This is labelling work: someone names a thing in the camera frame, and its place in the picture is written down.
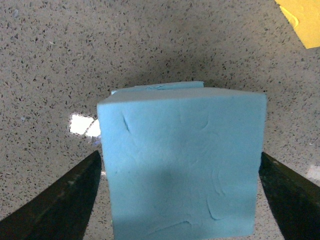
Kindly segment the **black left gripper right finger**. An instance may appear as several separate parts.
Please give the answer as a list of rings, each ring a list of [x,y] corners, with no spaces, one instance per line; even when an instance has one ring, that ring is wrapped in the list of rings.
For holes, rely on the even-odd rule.
[[[265,152],[258,173],[284,239],[318,240],[320,187]]]

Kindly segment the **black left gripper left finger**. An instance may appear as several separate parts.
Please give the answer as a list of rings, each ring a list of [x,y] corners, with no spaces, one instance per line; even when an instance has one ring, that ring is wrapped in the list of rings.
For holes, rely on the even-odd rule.
[[[100,183],[102,160],[94,151],[37,197],[0,222],[2,240],[81,240]]]

